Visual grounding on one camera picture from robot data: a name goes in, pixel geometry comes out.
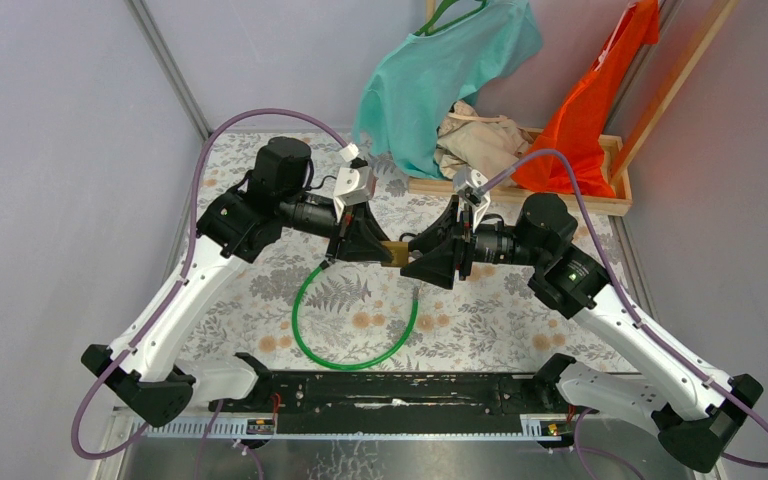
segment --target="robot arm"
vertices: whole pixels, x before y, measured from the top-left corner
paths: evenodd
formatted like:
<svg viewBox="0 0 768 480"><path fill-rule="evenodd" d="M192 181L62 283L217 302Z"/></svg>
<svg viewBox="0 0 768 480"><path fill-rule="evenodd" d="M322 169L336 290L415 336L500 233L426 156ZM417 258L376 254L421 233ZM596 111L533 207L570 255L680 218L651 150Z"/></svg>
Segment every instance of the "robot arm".
<svg viewBox="0 0 768 480"><path fill-rule="evenodd" d="M710 471L743 424L746 414L689 372L632 321L610 284L606 270L572 245L577 228L564 203L553 194L535 194L523 204L515 225L482 223L488 195L472 192L487 179L464 169L455 179L459 196L428 229L408 243L391 242L372 216L375 177L359 158L340 169L334 199L304 187L310 148L294 139L273 138L257 155L244 182L215 199L197 223L193 265L184 286L165 312L105 383L150 425L159 427L187 405L222 398L264 404L268 371L249 355L219 361L176 361L181 346L219 292L253 262L283 228L329 239L323 267L336 260L379 262L400 267L402 276L451 289L475 262L534 268L528 282L548 308L596 333L637 367L651 384L630 382L594 371L557 354L537 373L546 386L545 402L562 399L621 418L657 435L683 464ZM248 182L245 191L242 183ZM408 252L418 258L408 260ZM96 376L128 349L179 280L166 282L145 312L109 346L91 345L82 363ZM638 310L668 344L697 363L720 385L754 405L761 386L749 375L730 377L695 355Z"/></svg>
<svg viewBox="0 0 768 480"><path fill-rule="evenodd" d="M470 197L486 182L480 174L462 183L459 195L468 214L486 199ZM556 354L538 372L571 405L598 409L657 436L661 445L684 465L710 471L747 415L709 382L729 385L731 393L754 406L763 391L750 375L729 376L670 335L633 302L642 323L635 323L611 285L605 268L572 245L576 220L566 205L551 194L526 199L513 226L497 223L469 228L461 222L449 236L461 239L471 253L461 257L461 276L471 262L512 263L534 267L528 282L535 296L597 334L634 365L649 384L594 371L572 357ZM681 356L695 363L708 380L700 380L641 327L646 325Z"/></svg>
<svg viewBox="0 0 768 480"><path fill-rule="evenodd" d="M252 396L268 398L259 380L266 368L249 355L223 360L177 360L184 341L222 290L253 262L284 227L330 239L326 264L335 260L390 262L387 237L369 212L375 177L366 162L352 160L338 174L334 199L310 194L310 147L275 138L258 152L248 188L235 185L215 199L197 223L193 263L178 294L137 348L130 342L181 280L182 265L169 277L143 313L109 346L91 345L81 358L96 376L113 358L130 354L105 383L154 427L177 417L188 405Z"/></svg>

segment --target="teal shirt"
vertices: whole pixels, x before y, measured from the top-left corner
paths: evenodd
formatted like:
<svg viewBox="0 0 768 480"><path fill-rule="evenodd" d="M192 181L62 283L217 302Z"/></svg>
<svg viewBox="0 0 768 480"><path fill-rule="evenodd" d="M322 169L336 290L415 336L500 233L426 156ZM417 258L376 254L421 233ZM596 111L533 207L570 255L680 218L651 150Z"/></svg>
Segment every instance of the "teal shirt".
<svg viewBox="0 0 768 480"><path fill-rule="evenodd" d="M389 151L411 176L443 178L434 149L452 104L474 100L485 83L510 75L542 46L528 0L490 2L430 37L410 35L369 79L352 137L366 132L372 154Z"/></svg>

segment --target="gray wall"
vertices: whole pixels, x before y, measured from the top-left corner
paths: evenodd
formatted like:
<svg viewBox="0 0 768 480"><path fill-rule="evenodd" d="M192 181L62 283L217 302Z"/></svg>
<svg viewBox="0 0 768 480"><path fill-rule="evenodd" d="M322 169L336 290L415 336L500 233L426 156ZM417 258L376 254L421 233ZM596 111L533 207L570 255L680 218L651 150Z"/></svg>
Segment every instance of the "gray wall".
<svg viewBox="0 0 768 480"><path fill-rule="evenodd" d="M422 0L147 3L213 127L260 107L292 108L349 127L375 66L425 23ZM482 90L479 110L522 125L545 125L596 58L627 3L531 0L544 47L512 76ZM451 16L475 5L458 2ZM298 128L288 122L258 117L240 126Z"/></svg>
<svg viewBox="0 0 768 480"><path fill-rule="evenodd" d="M124 2L0 2L0 479L86 477L80 355L160 285L198 147Z"/></svg>
<svg viewBox="0 0 768 480"><path fill-rule="evenodd" d="M684 4L673 45L705 10ZM658 58L650 73L670 63ZM644 98L624 109L623 133ZM714 364L760 380L768 419L768 1L738 5L630 172L626 220L658 319ZM768 460L768 438L749 425L729 451ZM732 479L768 478L726 468Z"/></svg>

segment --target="floral tablecloth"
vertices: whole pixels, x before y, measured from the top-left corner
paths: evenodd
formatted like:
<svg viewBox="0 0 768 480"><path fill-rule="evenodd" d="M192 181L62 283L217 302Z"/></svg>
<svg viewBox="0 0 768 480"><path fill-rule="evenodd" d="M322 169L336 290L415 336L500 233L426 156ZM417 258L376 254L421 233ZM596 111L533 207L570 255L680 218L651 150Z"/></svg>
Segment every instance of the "floral tablecloth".
<svg viewBox="0 0 768 480"><path fill-rule="evenodd" d="M254 165L257 150L274 136L302 139L313 150L317 185L336 174L339 146L326 134L226 133L216 142L199 192L199 215L220 193ZM408 179L387 155L361 156L378 176L370 207L391 239L418 232L442 213L448 199L407 192ZM330 196L328 180L320 193ZM520 205L494 204L491 212L506 223L516 220ZM596 256L578 212L575 243ZM594 216L599 240L623 278L621 247L607 216ZM214 358L249 352L271 369L314 369L299 349L290 328L292 305L305 278L324 258L325 239L284 230L222 292L184 345L187 359ZM454 290L424 285L419 315L405 345L378 370L521 371L533 372L554 354L573 355L593 368L633 372L634 368L596 335L547 310L526 282L530 268L479 265ZM398 270L379 265L338 263L311 284L302 303L299 324L305 343L321 357L358 363L392 346L410 317L413 291L420 282L399 277Z"/></svg>

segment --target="beige cloth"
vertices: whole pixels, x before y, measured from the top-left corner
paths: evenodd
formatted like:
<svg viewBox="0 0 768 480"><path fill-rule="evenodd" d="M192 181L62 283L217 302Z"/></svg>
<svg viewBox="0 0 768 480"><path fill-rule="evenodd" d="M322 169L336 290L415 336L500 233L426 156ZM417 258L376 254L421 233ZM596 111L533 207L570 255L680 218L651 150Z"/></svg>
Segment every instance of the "beige cloth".
<svg viewBox="0 0 768 480"><path fill-rule="evenodd" d="M454 113L476 116L475 110L459 100ZM513 165L530 144L516 123L510 119L494 122L465 121L446 116L438 129L437 150L434 161L446 178L469 165L492 178ZM513 180L505 180L503 186L515 186Z"/></svg>

